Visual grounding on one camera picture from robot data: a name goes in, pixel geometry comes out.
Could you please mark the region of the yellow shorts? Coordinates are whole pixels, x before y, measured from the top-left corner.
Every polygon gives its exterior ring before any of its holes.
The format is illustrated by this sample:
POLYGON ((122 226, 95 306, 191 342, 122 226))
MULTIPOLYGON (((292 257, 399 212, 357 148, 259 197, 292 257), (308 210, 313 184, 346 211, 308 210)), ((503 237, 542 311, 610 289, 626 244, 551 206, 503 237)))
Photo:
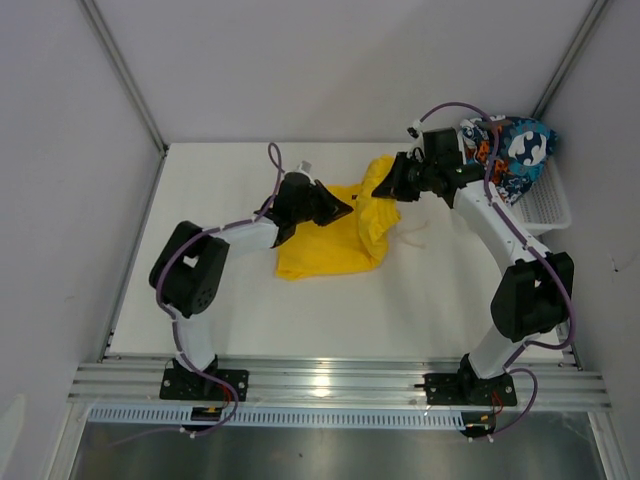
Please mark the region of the yellow shorts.
POLYGON ((296 281, 309 277, 357 274, 378 268, 389 252, 390 230, 401 220, 393 199, 375 198, 374 189, 390 173, 394 158, 371 161, 362 181, 328 190, 353 211, 328 226, 309 221, 278 248, 275 275, 296 281))

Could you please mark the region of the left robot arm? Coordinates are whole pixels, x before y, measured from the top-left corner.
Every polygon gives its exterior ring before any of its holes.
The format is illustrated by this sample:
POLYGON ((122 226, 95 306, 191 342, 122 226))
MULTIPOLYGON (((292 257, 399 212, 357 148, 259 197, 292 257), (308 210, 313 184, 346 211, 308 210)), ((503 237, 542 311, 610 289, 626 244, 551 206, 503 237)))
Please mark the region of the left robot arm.
POLYGON ((217 353, 208 326, 197 318, 213 303, 226 264, 244 255, 279 247, 303 223, 326 227, 354 207, 302 171, 289 172, 261 208, 247 219, 202 228, 184 220, 176 225, 149 274, 156 303, 171 319, 175 359, 186 371, 182 388, 197 400, 216 390, 208 369, 217 353))

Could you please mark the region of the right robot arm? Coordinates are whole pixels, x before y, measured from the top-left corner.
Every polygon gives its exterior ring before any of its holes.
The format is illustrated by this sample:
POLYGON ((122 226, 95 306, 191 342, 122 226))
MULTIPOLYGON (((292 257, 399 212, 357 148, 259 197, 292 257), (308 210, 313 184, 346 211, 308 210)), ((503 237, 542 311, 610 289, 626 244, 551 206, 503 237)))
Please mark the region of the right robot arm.
POLYGON ((441 198, 488 248, 502 275, 490 303, 493 321, 479 345, 460 361, 454 386, 468 403, 479 403, 508 377, 508 367, 529 345, 573 314, 574 263, 552 253, 508 211, 486 166, 468 163, 452 128, 414 132, 411 148, 397 153, 373 190, 377 198, 441 198))

